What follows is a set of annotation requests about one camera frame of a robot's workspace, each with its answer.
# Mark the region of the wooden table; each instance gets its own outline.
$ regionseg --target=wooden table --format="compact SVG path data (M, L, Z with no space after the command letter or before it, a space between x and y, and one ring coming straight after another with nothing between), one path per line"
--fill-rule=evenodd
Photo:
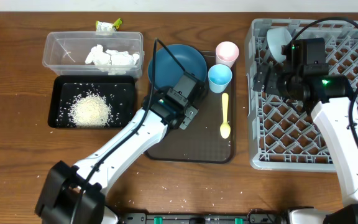
M318 19L333 15L358 20L358 14L0 12L0 223L40 223L34 207L51 166L59 160L75 163L118 132L48 127L56 74L42 66L49 32L94 30L96 20L112 22L118 17L124 21L120 30L143 33L146 63L155 37L166 44L189 44L199 50L213 50L224 40L239 46L237 152L225 165L158 162L141 156L110 191L109 205L120 212L137 209L150 213L244 214L251 208L278 211L297 205L340 209L335 174L251 168L243 51L255 18ZM144 65L144 75L136 83L140 99L149 87L146 68Z

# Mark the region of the dish rack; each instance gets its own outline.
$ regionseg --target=dish rack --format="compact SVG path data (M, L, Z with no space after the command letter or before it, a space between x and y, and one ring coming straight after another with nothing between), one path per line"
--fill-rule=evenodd
M270 54L266 33L286 27L293 37L313 20L255 19L245 40L249 113L248 139L250 164L262 170L334 172L325 141L313 120L297 112L281 97L252 90L260 64L277 63ZM353 89L358 85L358 30L344 21L326 21L305 30L300 39L322 37L326 43L329 74L343 74ZM288 101L298 110L300 101Z

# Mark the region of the blue cup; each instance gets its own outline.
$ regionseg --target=blue cup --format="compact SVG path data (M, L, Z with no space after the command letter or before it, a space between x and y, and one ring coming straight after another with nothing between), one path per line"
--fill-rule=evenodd
M208 71L209 89L214 93L221 93L230 83L233 74L226 65L214 65Z

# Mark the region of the brown tray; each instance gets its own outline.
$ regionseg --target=brown tray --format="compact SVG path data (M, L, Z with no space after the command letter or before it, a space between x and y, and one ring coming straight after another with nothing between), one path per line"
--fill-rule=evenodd
M215 64L215 52L201 52L208 69ZM230 136L223 139L220 126L223 121L222 94L211 90L202 102L197 115L185 129L172 130L158 144L145 152L150 159L163 161L206 162L223 164L229 162L236 151L236 65L231 70L233 78L225 89L229 94L227 120Z

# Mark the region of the crumpled white paper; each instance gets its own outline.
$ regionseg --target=crumpled white paper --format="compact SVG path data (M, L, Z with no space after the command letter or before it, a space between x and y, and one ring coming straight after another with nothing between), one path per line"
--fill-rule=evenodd
M102 72L109 72L109 75L124 75L129 68L111 68L105 66L135 65L139 57L139 54L134 53L130 55L128 51L119 52L117 50L106 50L103 52L103 46L98 44L91 49L91 52L85 59L85 64L89 65L93 62L96 65L96 68Z

